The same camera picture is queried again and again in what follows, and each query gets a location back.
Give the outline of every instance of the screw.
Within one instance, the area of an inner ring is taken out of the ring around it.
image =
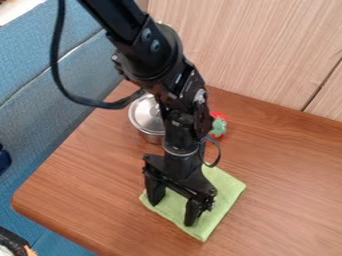
[[[160,48],[160,43],[158,40],[153,40],[152,44],[151,44],[151,52],[155,53],[157,51],[159,51]]]
[[[149,28],[145,28],[141,34],[141,39],[144,41],[144,42],[147,42],[151,39],[151,36],[152,36],[152,32],[151,32],[151,29]]]
[[[211,195],[216,195],[217,194],[217,190],[215,188],[212,188],[212,189],[209,190],[209,193]]]

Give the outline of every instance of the red object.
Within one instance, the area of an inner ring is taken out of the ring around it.
[[[215,119],[221,118],[222,121],[227,122],[227,118],[224,116],[222,112],[211,111],[210,115]]]

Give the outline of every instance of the black object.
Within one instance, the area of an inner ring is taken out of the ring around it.
[[[0,144],[0,175],[10,167],[11,163],[12,159],[10,154],[6,150],[3,150],[3,146]]]
[[[154,95],[165,125],[164,156],[145,155],[145,186],[149,201],[156,205],[169,187],[189,199],[184,223],[187,226],[205,210],[211,210],[217,190],[202,174],[204,138],[213,118],[207,106],[204,80],[183,55],[182,43],[169,26],[156,24],[133,0],[79,0],[106,29],[117,51],[116,69],[140,88],[115,103],[104,103],[70,94],[58,72],[58,48],[62,33],[65,0],[59,12],[51,45],[53,78],[62,93],[76,103],[120,109],[139,97],[142,90]]]
[[[24,246],[30,248],[29,243],[11,231],[0,227],[0,245],[5,246],[15,256],[27,256]]]

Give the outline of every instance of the green cloth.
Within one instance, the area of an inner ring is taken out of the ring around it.
[[[212,211],[203,212],[198,222],[192,227],[186,227],[183,224],[187,199],[171,189],[166,188],[165,197],[154,207],[148,201],[146,191],[139,199],[151,211],[170,220],[194,238],[205,242],[246,185],[217,167],[208,168],[203,165],[202,169],[205,177],[217,188],[218,194]]]

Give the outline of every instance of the wooden wall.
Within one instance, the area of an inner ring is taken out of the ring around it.
[[[321,91],[305,110],[319,116],[342,121],[342,66],[339,65]]]
[[[316,114],[329,105],[328,93],[312,100],[342,56],[341,0],[149,0],[148,10],[179,32],[207,84]]]

